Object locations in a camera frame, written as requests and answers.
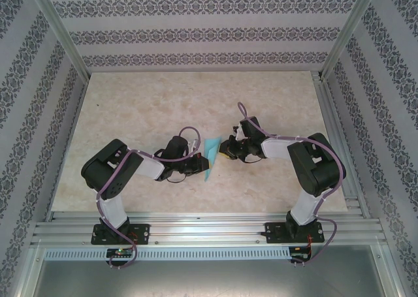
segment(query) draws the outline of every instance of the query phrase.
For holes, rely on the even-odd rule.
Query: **damask pattern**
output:
[[[351,88],[351,84],[347,78],[347,74],[341,64],[341,61],[337,62],[334,68],[334,73],[336,75],[344,100],[347,104],[349,115],[353,122],[353,127],[357,134],[357,139],[359,140],[362,147],[362,152],[364,154],[366,164],[369,168],[372,181],[374,182],[374,187],[376,188],[378,197],[380,199],[383,212],[386,216],[387,222],[389,223],[389,229],[393,233],[393,240],[395,242],[396,248],[399,251],[402,265],[408,275],[408,280],[411,281],[413,292],[418,295],[418,262],[415,254],[413,253],[412,244],[407,239],[408,234],[404,231],[405,225],[400,218],[398,207],[393,201],[396,199],[392,195],[391,190],[387,185],[385,174],[381,169],[379,158],[374,149],[373,142],[370,140],[368,129],[364,123],[359,105],[354,96],[354,92]],[[340,121],[342,121],[338,110],[337,113]]]
[[[44,221],[46,221],[47,216],[48,216],[48,212],[49,212],[49,210],[51,208],[52,199],[54,197],[54,194],[55,194],[55,191],[56,191],[56,187],[57,187],[57,184],[58,184],[58,181],[59,181],[59,174],[60,174],[61,169],[62,169],[63,164],[64,164],[65,153],[67,152],[67,148],[68,148],[68,146],[70,144],[70,137],[71,137],[71,134],[72,134],[72,130],[74,128],[74,124],[76,123],[76,118],[77,118],[77,113],[78,113],[78,107],[80,106],[80,103],[81,103],[81,100],[83,98],[84,91],[87,88],[87,85],[88,84],[84,84],[82,86],[82,88],[81,88],[81,94],[78,97],[78,102],[77,102],[77,105],[76,105],[76,110],[74,112],[74,116],[72,117],[72,121],[71,121],[71,125],[70,125],[69,131],[68,131],[67,139],[65,140],[65,146],[64,146],[64,149],[63,149],[63,153],[61,155],[61,160],[60,160],[59,165],[58,165],[58,168],[57,168],[57,174],[55,175],[54,184],[52,185],[50,197],[48,199],[48,204],[46,205],[45,214],[44,214]]]
[[[85,0],[56,1],[62,18],[101,16],[348,13],[355,0]]]
[[[409,24],[414,37],[418,37],[418,0],[392,0],[399,13]]]
[[[411,119],[418,129],[418,89],[417,81],[411,78],[408,66],[404,63],[400,52],[394,45],[386,27],[381,22],[375,8],[370,5],[362,17],[364,26],[371,36],[386,69],[391,75],[393,84],[406,105],[406,110],[412,114]]]
[[[364,92],[366,93],[370,106],[376,115],[387,147],[391,152],[395,167],[405,187],[405,192],[409,194],[408,198],[413,204],[413,210],[418,211],[418,174],[413,169],[413,163],[408,152],[405,152],[405,146],[402,144],[402,138],[398,135],[394,121],[391,119],[389,109],[385,105],[383,96],[374,80],[372,71],[367,64],[366,59],[361,52],[361,48],[354,36],[352,36],[346,46],[350,58],[359,75]]]
[[[25,0],[0,0],[0,39],[5,36]]]
[[[14,104],[17,93],[22,88],[24,79],[49,29],[46,18],[40,11],[33,22],[28,35],[25,37],[16,59],[12,62],[5,80],[0,87],[0,129],[7,119],[10,108]]]
[[[10,159],[6,162],[4,171],[2,172],[3,177],[0,179],[0,219],[3,218],[3,212],[7,209],[8,200],[14,190],[14,184],[20,174],[29,145],[32,143],[33,135],[37,130],[40,117],[64,55],[65,51],[63,47],[57,42],[45,68],[44,74],[40,79],[35,96],[27,110],[24,122],[22,123],[22,128],[19,130],[16,143],[13,145],[12,153],[9,155]]]
[[[76,45],[160,42],[334,41],[338,27],[143,29],[71,32]]]
[[[127,67],[144,65],[213,65],[323,63],[326,52],[227,52],[210,54],[125,54],[85,55],[87,67]]]
[[[330,82],[329,82],[328,79],[325,79],[325,81],[326,81],[326,83],[328,85],[328,88],[327,89],[331,93],[332,101],[334,102],[335,110],[336,110],[336,112],[338,114],[338,119],[340,120],[340,126],[341,126],[342,132],[344,134],[344,139],[346,140],[346,144],[347,144],[347,147],[348,147],[348,151],[350,152],[350,157],[351,157],[351,161],[353,162],[353,166],[354,166],[354,170],[355,170],[356,176],[359,179],[359,184],[360,184],[361,192],[363,194],[364,201],[366,201],[366,207],[367,207],[368,213],[372,217],[374,217],[373,214],[372,214],[372,209],[370,207],[370,203],[368,201],[368,197],[367,197],[367,195],[365,193],[365,190],[364,190],[364,186],[363,186],[363,183],[362,183],[362,180],[361,180],[361,176],[360,176],[359,169],[357,168],[357,164],[355,162],[355,157],[354,157],[354,154],[353,154],[353,150],[351,149],[351,145],[350,145],[350,143],[348,141],[348,136],[347,136],[347,133],[346,133],[346,129],[344,128],[343,121],[341,120],[340,113],[338,111],[337,103],[336,103],[335,98],[334,98],[334,95],[332,94],[332,91],[331,91],[331,87],[332,86],[331,86],[331,84],[330,84]]]
[[[36,169],[31,183],[27,188],[24,203],[22,204],[19,220],[13,230],[13,238],[10,240],[10,246],[6,250],[6,258],[2,262],[0,271],[0,296],[7,296],[7,290],[12,283],[12,278],[17,265],[16,261],[22,254],[22,246],[24,245],[27,236],[27,229],[32,219],[35,206],[38,202],[39,193],[41,192],[44,177],[48,171],[52,154],[54,152],[55,144],[59,136],[59,130],[64,120],[65,112],[67,110],[74,84],[77,78],[77,72],[72,66],[66,78],[63,91],[59,98],[57,108],[52,118],[48,134],[46,135],[44,146],[40,151],[39,159],[36,163]]]

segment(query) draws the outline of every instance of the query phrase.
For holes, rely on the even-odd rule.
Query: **enclosure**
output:
[[[0,296],[418,296],[418,0],[0,5]],[[270,133],[324,134],[345,166],[321,257],[290,264],[295,244],[266,236],[297,203],[291,161],[216,155],[207,181],[133,175],[121,196],[147,244],[110,270],[83,165],[188,125],[208,157],[237,102]]]

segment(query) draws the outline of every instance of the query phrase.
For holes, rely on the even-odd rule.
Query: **wooden board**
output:
[[[186,125],[202,138],[222,136],[250,116],[274,134],[326,134],[309,72],[132,72],[91,77],[52,209],[95,211],[95,198],[80,175],[84,163],[114,138],[153,153]],[[194,139],[193,132],[184,134]],[[290,161],[255,164],[218,155],[207,182],[204,174],[179,184],[134,175],[122,192],[126,211],[162,213],[286,212],[300,192]],[[341,191],[322,211],[346,211]]]

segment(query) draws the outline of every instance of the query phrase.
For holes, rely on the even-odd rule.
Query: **aluminum frame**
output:
[[[48,20],[48,23],[50,24],[57,39],[60,41],[62,47],[64,48],[65,52],[70,58],[72,64],[74,65],[74,68],[77,70],[77,73],[81,77],[83,83],[88,83],[91,73],[88,70],[86,64],[84,63],[84,60],[80,52],[78,52],[76,45],[72,41],[70,33],[65,28],[64,23],[59,17],[54,4],[51,2],[51,0],[35,1],[37,2],[39,8],[42,10],[42,13]]]
[[[318,72],[312,72],[312,79],[330,142],[347,168],[347,179],[343,186],[347,212],[321,213],[321,216],[334,219],[338,223],[338,233],[330,245],[369,245],[386,296],[403,297],[405,292],[383,227],[379,219],[370,218],[327,88]],[[161,249],[168,252],[180,248],[186,252],[225,249],[233,253],[243,249],[256,252],[272,248],[285,249],[289,245],[306,245],[267,244],[266,238],[260,235],[265,231],[265,222],[285,221],[285,213],[128,213],[128,216],[132,223],[151,225],[149,245],[138,246],[139,251]],[[93,248],[105,250],[114,247],[90,244],[92,228],[99,222],[98,217],[96,212],[52,212],[48,222],[37,223],[15,296],[33,296],[48,251],[67,249],[88,253]],[[322,224],[327,240],[333,226],[328,222]]]
[[[360,22],[362,15],[367,9],[367,6],[371,0],[357,0],[354,4],[353,10],[351,10],[347,21],[344,24],[344,27],[340,31],[340,34],[337,37],[337,40],[334,42],[331,51],[329,52],[327,59],[324,62],[322,68],[322,79],[327,79],[332,73],[332,70],[337,63],[338,59],[351,35],[353,34],[357,24]]]

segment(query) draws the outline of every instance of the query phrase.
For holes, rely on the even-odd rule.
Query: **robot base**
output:
[[[307,243],[309,236],[312,243],[325,241],[320,222],[312,222],[309,226],[300,227],[294,236],[289,233],[286,222],[269,222],[265,224],[265,228],[266,231],[261,235],[266,236],[267,243]]]
[[[149,224],[123,224],[118,229],[122,234],[133,240],[137,245],[148,245],[150,238]],[[92,245],[130,245],[124,238],[110,230],[104,223],[96,224],[91,235]]]

